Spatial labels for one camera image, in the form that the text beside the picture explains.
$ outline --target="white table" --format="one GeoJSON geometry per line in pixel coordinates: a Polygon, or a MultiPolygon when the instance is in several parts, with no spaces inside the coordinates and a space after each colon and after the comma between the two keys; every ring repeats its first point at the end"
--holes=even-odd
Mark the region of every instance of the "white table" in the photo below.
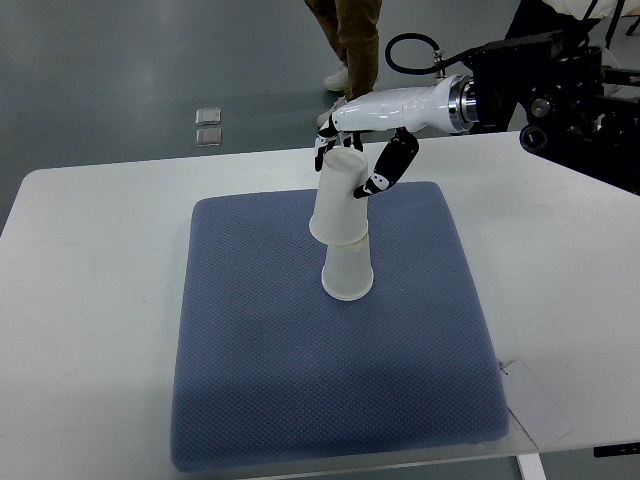
{"type": "MultiPolygon", "coordinates": [[[[571,423],[545,451],[638,441],[640,198],[526,154],[517,133],[420,144],[403,181],[440,185],[498,357],[571,423]]],[[[371,164],[382,147],[365,146],[371,164]]],[[[185,478],[169,425],[192,208],[317,181],[310,149],[27,176],[0,237],[0,478],[185,478]]],[[[514,424],[484,445],[215,478],[537,451],[514,424]]]]}

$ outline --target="blue pad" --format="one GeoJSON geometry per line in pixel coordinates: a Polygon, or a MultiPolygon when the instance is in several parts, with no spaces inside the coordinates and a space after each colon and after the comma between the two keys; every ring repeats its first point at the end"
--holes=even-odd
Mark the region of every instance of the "blue pad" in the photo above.
{"type": "Polygon", "coordinates": [[[498,362],[438,186],[370,198],[375,280],[353,302],[322,289],[315,193],[195,206],[173,398],[179,470],[507,433],[498,362]]]}

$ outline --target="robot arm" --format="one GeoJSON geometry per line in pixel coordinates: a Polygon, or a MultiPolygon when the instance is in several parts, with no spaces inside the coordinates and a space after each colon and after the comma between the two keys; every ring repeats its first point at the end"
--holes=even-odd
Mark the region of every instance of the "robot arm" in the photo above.
{"type": "Polygon", "coordinates": [[[468,131],[475,119],[475,103],[468,95],[471,79],[454,75],[434,87],[416,87],[372,92],[336,110],[318,131],[316,171],[324,154],[338,139],[362,150],[359,132],[395,129],[366,183],[356,189],[356,198],[379,193],[395,185],[418,153],[414,132],[433,126],[445,133],[468,131]]]}
{"type": "Polygon", "coordinates": [[[379,193],[392,187],[416,156],[413,132],[427,125],[445,133],[468,131],[476,122],[499,125],[505,99],[511,98],[524,107],[529,122],[520,134],[526,151],[640,194],[639,99],[603,93],[603,84],[640,86],[640,71],[603,67],[601,49],[590,47],[580,30],[491,42],[427,69],[393,63],[389,52],[394,42],[420,37],[404,34],[387,45],[387,62],[394,70],[444,73],[445,66],[462,62],[473,71],[473,80],[454,75],[435,87],[373,92],[349,102],[318,132],[316,171],[338,138],[344,146],[362,150],[360,132],[393,128],[395,136],[354,196],[379,193]]]}

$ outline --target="stacked cups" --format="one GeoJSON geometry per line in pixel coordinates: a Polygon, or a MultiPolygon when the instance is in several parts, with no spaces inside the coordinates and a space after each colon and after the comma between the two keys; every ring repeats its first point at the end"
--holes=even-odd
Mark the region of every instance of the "stacked cups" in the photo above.
{"type": "Polygon", "coordinates": [[[368,176],[367,157],[358,150],[335,148],[324,157],[309,229],[327,245],[322,286],[338,300],[357,300],[373,285],[367,198],[353,196],[368,176]]]}

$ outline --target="person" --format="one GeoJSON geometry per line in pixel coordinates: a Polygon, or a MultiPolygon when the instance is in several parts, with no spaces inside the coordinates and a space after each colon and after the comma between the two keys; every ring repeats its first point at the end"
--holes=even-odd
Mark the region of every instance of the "person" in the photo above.
{"type": "Polygon", "coordinates": [[[324,86],[330,91],[344,91],[344,97],[318,117],[321,127],[335,110],[373,90],[378,78],[377,24],[382,0],[305,0],[305,3],[342,62],[338,72],[324,80],[324,86]]]}
{"type": "MultiPolygon", "coordinates": [[[[640,6],[640,0],[521,0],[513,16],[505,40],[524,37],[554,30],[570,30],[582,28],[585,33],[595,27],[603,18],[613,16],[615,29],[617,12],[626,12],[640,6]]],[[[613,35],[610,28],[607,33],[607,47],[613,35]]],[[[509,127],[511,117],[515,112],[518,101],[514,92],[505,91],[501,95],[500,119],[493,126],[476,124],[471,133],[504,132],[509,127]]]]}

